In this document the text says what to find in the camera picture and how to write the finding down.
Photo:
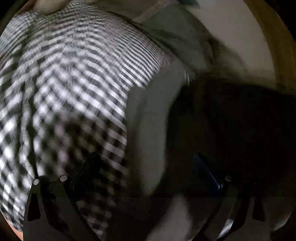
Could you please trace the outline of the grey quilt with pink stripe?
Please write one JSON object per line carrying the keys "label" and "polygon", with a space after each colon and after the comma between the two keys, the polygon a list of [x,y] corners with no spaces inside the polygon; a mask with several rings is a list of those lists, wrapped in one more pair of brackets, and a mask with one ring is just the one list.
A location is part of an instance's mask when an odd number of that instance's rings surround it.
{"label": "grey quilt with pink stripe", "polygon": [[123,16],[169,50],[193,74],[214,72],[242,76],[241,58],[190,13],[180,1],[95,1],[99,8]]}

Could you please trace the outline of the grey lettered hoodie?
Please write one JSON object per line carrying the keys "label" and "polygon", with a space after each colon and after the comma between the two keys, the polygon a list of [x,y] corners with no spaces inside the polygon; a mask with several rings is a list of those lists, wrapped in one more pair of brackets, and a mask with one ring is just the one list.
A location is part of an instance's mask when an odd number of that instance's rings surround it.
{"label": "grey lettered hoodie", "polygon": [[226,240],[295,240],[295,91],[204,72],[184,80],[175,60],[126,107],[130,199],[108,240],[193,240],[189,156],[246,153],[267,173],[265,220],[251,200]]}

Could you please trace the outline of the teal pillow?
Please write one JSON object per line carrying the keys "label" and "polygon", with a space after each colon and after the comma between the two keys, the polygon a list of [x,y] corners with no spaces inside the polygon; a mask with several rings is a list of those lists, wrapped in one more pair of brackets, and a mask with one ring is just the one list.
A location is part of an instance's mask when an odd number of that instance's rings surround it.
{"label": "teal pillow", "polygon": [[198,0],[178,0],[178,2],[185,6],[197,6],[199,7]]}

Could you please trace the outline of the pink plush bear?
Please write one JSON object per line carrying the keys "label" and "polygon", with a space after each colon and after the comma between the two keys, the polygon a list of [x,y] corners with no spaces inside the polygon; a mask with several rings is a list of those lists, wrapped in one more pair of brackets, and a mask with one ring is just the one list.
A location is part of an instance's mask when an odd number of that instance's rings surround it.
{"label": "pink plush bear", "polygon": [[38,0],[33,10],[40,15],[50,15],[64,8],[69,0]]}

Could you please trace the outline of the black white checkered bedsheet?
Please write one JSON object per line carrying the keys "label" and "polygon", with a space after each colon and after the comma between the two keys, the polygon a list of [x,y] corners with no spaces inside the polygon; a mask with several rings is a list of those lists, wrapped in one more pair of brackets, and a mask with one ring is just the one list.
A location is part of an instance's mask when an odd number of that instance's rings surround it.
{"label": "black white checkered bedsheet", "polygon": [[1,35],[1,211],[15,229],[38,176],[56,180],[91,162],[95,187],[77,204],[105,239],[129,176],[128,92],[167,62],[133,25],[83,1],[12,18]]}

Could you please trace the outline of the wooden bunk bed frame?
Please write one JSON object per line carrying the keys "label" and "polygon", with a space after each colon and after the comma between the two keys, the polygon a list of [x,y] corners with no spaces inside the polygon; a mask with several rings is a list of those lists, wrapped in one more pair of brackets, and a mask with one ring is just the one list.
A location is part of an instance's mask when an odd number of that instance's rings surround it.
{"label": "wooden bunk bed frame", "polygon": [[245,1],[259,23],[274,63],[276,86],[295,91],[295,41],[278,13],[266,1]]}

